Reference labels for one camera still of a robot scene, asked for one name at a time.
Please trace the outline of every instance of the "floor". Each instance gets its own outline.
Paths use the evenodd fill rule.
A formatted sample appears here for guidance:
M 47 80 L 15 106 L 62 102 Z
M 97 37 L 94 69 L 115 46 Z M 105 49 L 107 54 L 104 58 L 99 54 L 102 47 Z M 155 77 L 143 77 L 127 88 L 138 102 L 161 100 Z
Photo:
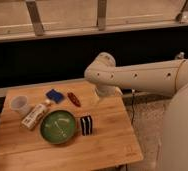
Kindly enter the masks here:
M 132 118 L 132 97 L 123 98 L 129 116 Z M 120 168 L 101 171 L 155 171 L 162 120 L 169 99 L 163 96 L 138 93 L 134 98 L 134 130 L 140 143 L 144 160 Z

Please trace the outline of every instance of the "white cup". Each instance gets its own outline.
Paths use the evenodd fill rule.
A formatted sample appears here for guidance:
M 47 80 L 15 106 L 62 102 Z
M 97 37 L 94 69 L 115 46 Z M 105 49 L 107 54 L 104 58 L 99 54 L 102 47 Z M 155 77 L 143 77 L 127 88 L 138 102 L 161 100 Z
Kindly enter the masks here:
M 31 105 L 29 105 L 28 98 L 26 96 L 14 97 L 10 102 L 10 108 L 19 113 L 22 118 L 31 111 Z

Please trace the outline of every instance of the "blue object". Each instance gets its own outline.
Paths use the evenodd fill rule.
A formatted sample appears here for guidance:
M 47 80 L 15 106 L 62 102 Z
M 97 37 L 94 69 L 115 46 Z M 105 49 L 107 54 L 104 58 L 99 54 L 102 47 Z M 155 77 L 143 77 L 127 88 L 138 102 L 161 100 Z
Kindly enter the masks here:
M 62 93 L 52 89 L 49 92 L 46 93 L 47 98 L 49 98 L 50 100 L 55 101 L 55 103 L 59 103 L 60 101 L 62 101 L 64 99 L 64 96 Z

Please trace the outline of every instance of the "wooden plank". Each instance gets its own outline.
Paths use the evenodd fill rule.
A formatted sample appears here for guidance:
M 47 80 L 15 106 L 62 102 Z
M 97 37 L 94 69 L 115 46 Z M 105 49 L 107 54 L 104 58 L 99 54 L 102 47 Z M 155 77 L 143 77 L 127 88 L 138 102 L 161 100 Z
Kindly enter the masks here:
M 64 95 L 74 92 L 82 107 L 64 100 L 53 104 L 51 111 L 67 109 L 77 120 L 91 114 L 93 135 L 82 136 L 79 128 L 69 143 L 54 146 L 42 139 L 39 125 L 32 132 L 20 126 L 19 115 L 9 109 L 11 98 L 26 95 L 35 105 L 42 102 L 44 94 L 52 88 Z M 121 96 L 117 93 L 99 99 L 94 89 L 94 85 L 82 81 L 10 90 L 0 118 L 0 170 L 94 170 L 141 160 L 141 150 Z

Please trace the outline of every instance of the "green plate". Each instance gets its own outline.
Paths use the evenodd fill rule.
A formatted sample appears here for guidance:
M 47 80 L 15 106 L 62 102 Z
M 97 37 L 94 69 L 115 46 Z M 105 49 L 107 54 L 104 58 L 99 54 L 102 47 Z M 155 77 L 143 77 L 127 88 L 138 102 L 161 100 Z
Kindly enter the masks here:
M 75 134 L 76 120 L 70 112 L 56 110 L 43 119 L 40 132 L 46 141 L 52 144 L 61 144 Z

